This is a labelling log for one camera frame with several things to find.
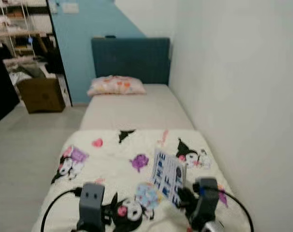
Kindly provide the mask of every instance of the bed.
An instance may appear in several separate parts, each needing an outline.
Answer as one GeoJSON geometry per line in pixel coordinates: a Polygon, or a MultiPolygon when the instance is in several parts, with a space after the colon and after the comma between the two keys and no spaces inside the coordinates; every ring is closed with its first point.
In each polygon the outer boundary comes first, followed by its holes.
{"type": "Polygon", "coordinates": [[[193,129],[167,85],[145,84],[144,88],[144,95],[93,97],[80,129],[193,129]]]}
{"type": "MultiPolygon", "coordinates": [[[[62,192],[86,182],[105,186],[103,204],[109,204],[118,192],[118,204],[128,211],[113,220],[106,231],[184,232],[189,224],[184,212],[177,210],[156,192],[152,198],[153,215],[137,201],[140,188],[150,188],[156,149],[175,156],[187,166],[186,186],[197,177],[216,177],[220,188],[231,189],[217,166],[203,136],[196,130],[177,99],[167,87],[169,78],[169,39],[93,39],[93,57],[97,76],[128,75],[144,83],[146,95],[103,95],[92,98],[80,130],[64,144],[51,188],[43,202],[32,231],[40,231],[49,204],[62,192]],[[143,159],[143,165],[134,165],[143,159]],[[138,207],[138,217],[129,209],[138,207]]],[[[68,232],[79,219],[79,199],[62,197],[51,209],[45,232],[68,232]]],[[[218,203],[216,215],[226,231],[249,231],[241,209],[229,200],[218,203]]]]}

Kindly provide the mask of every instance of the blue headboard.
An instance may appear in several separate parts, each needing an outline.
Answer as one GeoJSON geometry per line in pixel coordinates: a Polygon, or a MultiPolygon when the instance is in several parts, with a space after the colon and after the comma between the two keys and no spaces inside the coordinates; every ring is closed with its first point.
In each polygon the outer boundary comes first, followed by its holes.
{"type": "Polygon", "coordinates": [[[93,38],[97,77],[131,76],[144,84],[168,84],[169,38],[93,38]]]}

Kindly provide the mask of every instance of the light gray floor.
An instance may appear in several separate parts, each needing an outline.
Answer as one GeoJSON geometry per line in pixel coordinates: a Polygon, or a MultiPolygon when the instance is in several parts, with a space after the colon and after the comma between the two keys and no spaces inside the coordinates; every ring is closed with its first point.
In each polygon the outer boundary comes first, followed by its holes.
{"type": "Polygon", "coordinates": [[[29,115],[16,107],[0,122],[0,232],[28,232],[49,189],[66,139],[86,107],[29,115]]]}

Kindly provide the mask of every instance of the cardboard box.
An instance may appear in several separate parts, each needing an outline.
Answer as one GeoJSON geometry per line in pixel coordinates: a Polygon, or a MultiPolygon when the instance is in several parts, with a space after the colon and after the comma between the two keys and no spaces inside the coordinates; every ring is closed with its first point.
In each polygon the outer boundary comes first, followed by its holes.
{"type": "Polygon", "coordinates": [[[35,78],[17,84],[27,111],[62,112],[65,102],[57,79],[35,78]]]}

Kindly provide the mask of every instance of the white wall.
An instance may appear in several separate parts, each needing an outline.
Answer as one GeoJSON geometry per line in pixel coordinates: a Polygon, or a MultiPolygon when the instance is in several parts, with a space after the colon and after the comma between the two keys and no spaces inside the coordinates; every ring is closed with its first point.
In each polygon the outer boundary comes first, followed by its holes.
{"type": "Polygon", "coordinates": [[[177,0],[116,0],[116,6],[147,37],[174,34],[177,0]]]}
{"type": "Polygon", "coordinates": [[[293,0],[179,0],[170,87],[256,231],[293,231],[293,0]]]}

